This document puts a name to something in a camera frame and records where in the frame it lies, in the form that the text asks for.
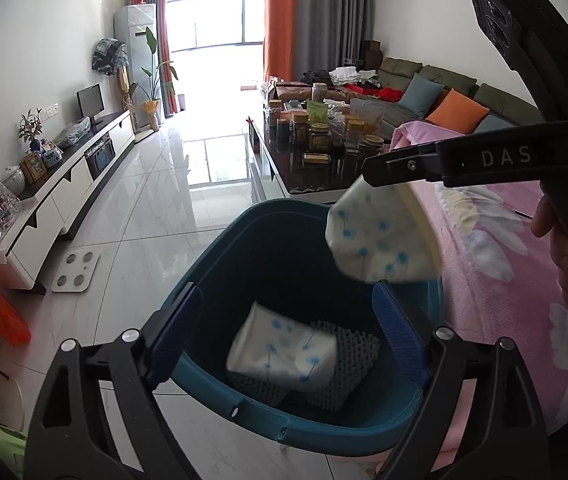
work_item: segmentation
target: vase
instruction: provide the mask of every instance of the vase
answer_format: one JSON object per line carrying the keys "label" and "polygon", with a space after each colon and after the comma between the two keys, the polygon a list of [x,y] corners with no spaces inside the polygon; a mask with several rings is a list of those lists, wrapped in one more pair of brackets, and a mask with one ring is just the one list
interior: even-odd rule
{"label": "vase", "polygon": [[154,132],[158,132],[160,130],[160,125],[157,122],[157,107],[159,104],[159,99],[156,99],[155,101],[146,101],[142,105],[142,110],[148,114],[148,123]]}

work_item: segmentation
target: computer monitor screen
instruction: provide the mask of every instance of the computer monitor screen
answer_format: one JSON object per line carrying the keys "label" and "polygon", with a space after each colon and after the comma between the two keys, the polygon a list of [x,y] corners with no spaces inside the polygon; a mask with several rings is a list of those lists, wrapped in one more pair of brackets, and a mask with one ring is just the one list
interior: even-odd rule
{"label": "computer monitor screen", "polygon": [[80,105],[82,117],[90,117],[93,124],[100,122],[94,119],[98,113],[104,111],[104,101],[98,84],[77,92],[77,102]]}

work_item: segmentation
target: green leaf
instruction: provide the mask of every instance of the green leaf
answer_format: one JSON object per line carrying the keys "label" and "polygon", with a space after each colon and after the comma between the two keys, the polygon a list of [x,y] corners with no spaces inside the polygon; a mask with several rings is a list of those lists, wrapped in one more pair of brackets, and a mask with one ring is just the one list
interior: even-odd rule
{"label": "green leaf", "polygon": [[146,43],[148,48],[151,49],[151,54],[155,54],[157,52],[157,40],[155,40],[153,31],[148,27],[146,27]]}

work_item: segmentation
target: green plastic object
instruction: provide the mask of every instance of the green plastic object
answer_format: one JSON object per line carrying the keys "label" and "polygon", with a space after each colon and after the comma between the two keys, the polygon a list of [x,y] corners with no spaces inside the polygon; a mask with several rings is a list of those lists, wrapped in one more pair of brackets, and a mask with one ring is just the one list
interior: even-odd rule
{"label": "green plastic object", "polygon": [[20,479],[24,468],[25,452],[26,435],[0,424],[0,459]]}

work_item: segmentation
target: tall plant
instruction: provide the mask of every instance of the tall plant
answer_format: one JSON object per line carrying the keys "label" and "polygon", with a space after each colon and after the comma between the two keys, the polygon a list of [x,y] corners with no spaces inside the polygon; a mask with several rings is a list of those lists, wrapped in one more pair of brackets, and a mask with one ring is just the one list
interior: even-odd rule
{"label": "tall plant", "polygon": [[[157,40],[155,39],[155,35],[153,34],[153,31],[146,27],[146,44],[148,45],[148,48],[151,50],[151,54],[152,54],[152,59],[155,59],[155,54],[157,53]],[[161,85],[161,70],[170,70],[171,74],[173,74],[174,78],[179,81],[179,78],[177,77],[177,72],[175,71],[175,67],[173,66],[173,61],[164,61],[161,62],[157,68],[153,67],[153,63],[151,63],[151,69],[148,70],[147,68],[142,67],[142,71],[148,76],[148,82],[149,82],[149,87],[151,89],[150,94],[141,86],[138,85],[138,83],[133,83],[130,88],[128,89],[128,95],[130,97],[133,97],[133,94],[135,93],[135,90],[139,88],[142,89],[142,91],[146,94],[146,97],[148,97],[149,101],[156,101],[159,99],[159,94],[160,94],[160,85]],[[167,74],[166,72],[164,72],[167,75],[167,81],[166,83],[164,83],[164,86],[166,87],[166,91],[169,94],[174,94],[175,93],[175,87],[173,86],[173,81],[171,81],[171,77],[169,74]]]}

